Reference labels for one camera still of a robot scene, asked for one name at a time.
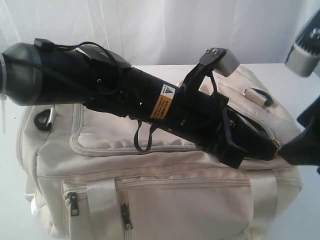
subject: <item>black clip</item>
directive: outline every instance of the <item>black clip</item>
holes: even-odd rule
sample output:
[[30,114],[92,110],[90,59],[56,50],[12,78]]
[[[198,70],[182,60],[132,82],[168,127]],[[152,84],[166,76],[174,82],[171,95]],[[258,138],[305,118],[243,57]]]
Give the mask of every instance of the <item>black clip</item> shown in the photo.
[[56,109],[52,107],[51,109],[46,109],[38,113],[33,122],[39,130],[50,131],[54,125],[55,117]]

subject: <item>cream bag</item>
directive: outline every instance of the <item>cream bag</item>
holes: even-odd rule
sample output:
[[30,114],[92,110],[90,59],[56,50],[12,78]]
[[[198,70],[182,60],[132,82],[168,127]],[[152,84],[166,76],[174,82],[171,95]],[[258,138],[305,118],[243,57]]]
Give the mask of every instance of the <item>cream bag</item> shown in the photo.
[[[139,68],[177,84],[191,66]],[[215,79],[229,105],[270,138],[283,145],[299,133],[277,101],[261,107],[245,97],[248,88],[268,92],[248,69]],[[38,130],[35,116],[52,107],[53,128]],[[142,147],[149,127],[140,129]],[[25,110],[17,154],[28,174],[25,195],[43,229],[71,240],[261,240],[302,188],[297,168],[279,156],[245,159],[232,169],[160,129],[150,152],[139,154],[136,130],[135,120],[80,104]]]

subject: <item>white curtain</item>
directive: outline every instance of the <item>white curtain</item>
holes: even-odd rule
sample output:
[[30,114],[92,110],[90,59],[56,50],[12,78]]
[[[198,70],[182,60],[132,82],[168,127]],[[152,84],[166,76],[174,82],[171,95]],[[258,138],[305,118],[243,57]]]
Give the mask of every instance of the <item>white curtain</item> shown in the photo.
[[0,51],[93,41],[134,65],[196,64],[206,48],[280,63],[319,0],[0,0]]

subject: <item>white table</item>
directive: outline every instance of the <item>white table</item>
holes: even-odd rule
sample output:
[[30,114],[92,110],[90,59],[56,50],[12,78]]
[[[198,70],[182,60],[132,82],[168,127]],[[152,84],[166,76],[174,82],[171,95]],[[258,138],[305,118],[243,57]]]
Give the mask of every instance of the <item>white table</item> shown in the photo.
[[[309,78],[300,78],[280,63],[245,66],[256,74],[294,118],[320,94],[320,79],[315,74]],[[158,67],[174,68],[177,71],[177,66]],[[192,66],[179,68],[191,69]],[[178,81],[170,79],[168,73],[159,77]],[[26,174],[16,159],[16,135],[23,109],[7,101],[7,132],[6,135],[0,133],[0,239],[52,240],[33,221],[29,203],[23,194]],[[314,166],[300,167],[300,173],[304,189],[289,209],[274,222],[267,240],[319,239],[320,176]]]

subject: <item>yellow warning sticker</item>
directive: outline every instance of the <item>yellow warning sticker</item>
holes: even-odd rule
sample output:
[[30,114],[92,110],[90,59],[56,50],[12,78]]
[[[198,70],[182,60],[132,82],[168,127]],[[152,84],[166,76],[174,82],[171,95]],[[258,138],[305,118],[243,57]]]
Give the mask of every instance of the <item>yellow warning sticker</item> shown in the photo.
[[164,119],[170,108],[172,99],[174,99],[176,89],[174,87],[163,85],[158,101],[156,102],[151,118],[153,119]]

